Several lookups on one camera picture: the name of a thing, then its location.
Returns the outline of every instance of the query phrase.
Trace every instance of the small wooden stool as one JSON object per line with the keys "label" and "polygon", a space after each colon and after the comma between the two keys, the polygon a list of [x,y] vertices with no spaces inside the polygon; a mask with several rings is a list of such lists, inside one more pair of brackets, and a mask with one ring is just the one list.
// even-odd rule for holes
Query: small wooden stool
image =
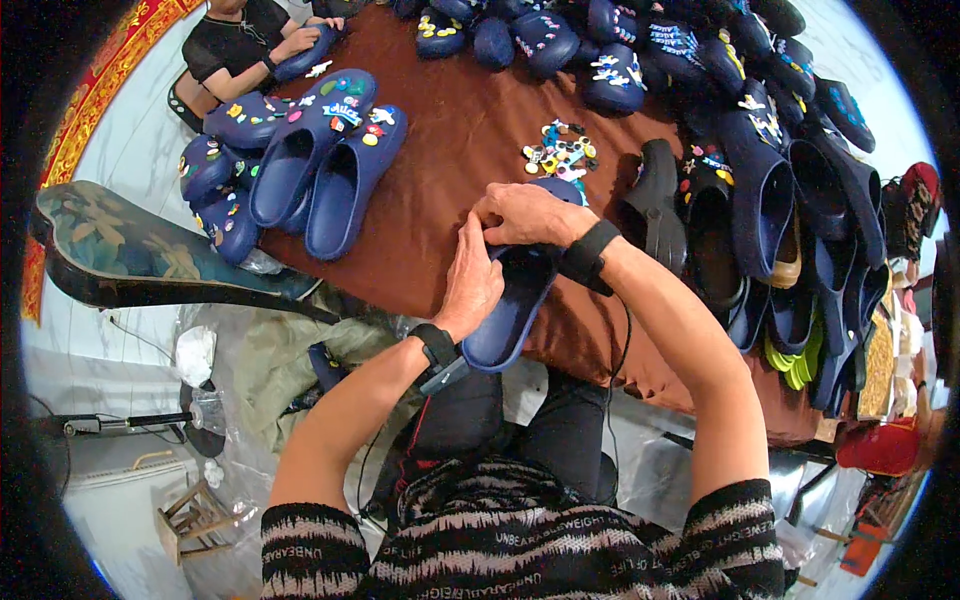
{"label": "small wooden stool", "polygon": [[[224,508],[210,492],[206,480],[201,479],[169,509],[156,509],[156,532],[163,549],[180,566],[182,559],[231,548],[232,543],[216,541],[213,534],[221,527],[232,525],[240,516]],[[196,540],[200,547],[184,549],[189,540]]]}

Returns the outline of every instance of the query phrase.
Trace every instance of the striped sweater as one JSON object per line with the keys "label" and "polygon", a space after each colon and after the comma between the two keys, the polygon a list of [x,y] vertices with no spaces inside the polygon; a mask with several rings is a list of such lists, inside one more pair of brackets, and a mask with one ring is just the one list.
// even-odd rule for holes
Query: striped sweater
{"label": "striped sweater", "polygon": [[449,461],[398,500],[371,562],[353,518],[320,504],[263,515],[261,598],[779,598],[770,482],[704,497],[681,534],[590,506],[502,457]]}

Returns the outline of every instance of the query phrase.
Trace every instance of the brown tablecloth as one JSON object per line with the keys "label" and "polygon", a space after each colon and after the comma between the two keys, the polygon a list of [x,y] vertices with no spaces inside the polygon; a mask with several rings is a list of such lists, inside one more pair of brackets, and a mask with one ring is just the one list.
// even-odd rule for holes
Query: brown tablecloth
{"label": "brown tablecloth", "polygon": [[[457,227],[487,183],[531,179],[523,171],[520,149],[539,143],[540,128],[556,118],[586,127],[597,148],[600,167],[583,178],[592,209],[631,228],[611,199],[634,179],[640,146],[663,137],[677,156],[681,153],[676,127],[658,119],[652,102],[643,113],[609,119],[584,108],[572,77],[531,81],[520,57],[498,74],[477,64],[469,50],[445,60],[418,60],[416,25],[398,20],[386,8],[367,7],[350,20],[351,34],[331,55],[331,69],[371,72],[379,88],[376,102],[403,108],[410,120],[407,140],[370,200],[356,244],[339,261],[324,263],[309,256],[300,239],[270,230],[260,243],[266,252],[384,310],[431,317],[443,300]],[[314,81],[295,82],[285,91],[302,93]],[[611,354],[619,359],[625,337],[619,300],[559,277],[524,355],[606,385]],[[820,413],[809,408],[805,396],[782,386],[765,361],[754,355],[746,360],[771,442],[812,439]],[[619,379],[647,402],[693,412],[689,392],[638,326]]]}

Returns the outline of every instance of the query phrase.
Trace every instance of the black wristband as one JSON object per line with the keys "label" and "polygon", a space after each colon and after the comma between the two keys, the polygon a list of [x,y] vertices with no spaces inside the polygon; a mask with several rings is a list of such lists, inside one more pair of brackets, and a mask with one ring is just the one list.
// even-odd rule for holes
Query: black wristband
{"label": "black wristband", "polygon": [[430,371],[443,369],[457,360],[457,349],[453,338],[432,323],[419,324],[410,331],[410,335],[423,340],[423,353],[430,361]]}
{"label": "black wristband", "polygon": [[612,296],[613,290],[600,278],[600,272],[604,267],[600,252],[617,235],[620,235],[620,230],[610,221],[601,219],[582,238],[570,244],[570,248],[566,250],[560,261],[561,275],[598,294]]}

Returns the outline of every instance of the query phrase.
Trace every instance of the black pants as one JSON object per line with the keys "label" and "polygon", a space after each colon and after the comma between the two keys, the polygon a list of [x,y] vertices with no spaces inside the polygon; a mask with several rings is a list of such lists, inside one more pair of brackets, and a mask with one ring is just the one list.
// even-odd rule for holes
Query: black pants
{"label": "black pants", "polygon": [[597,499],[606,390],[554,369],[547,372],[546,400],[509,440],[503,436],[499,375],[472,372],[428,398],[407,447],[401,482],[413,481],[444,459],[501,452],[535,463],[565,486]]}

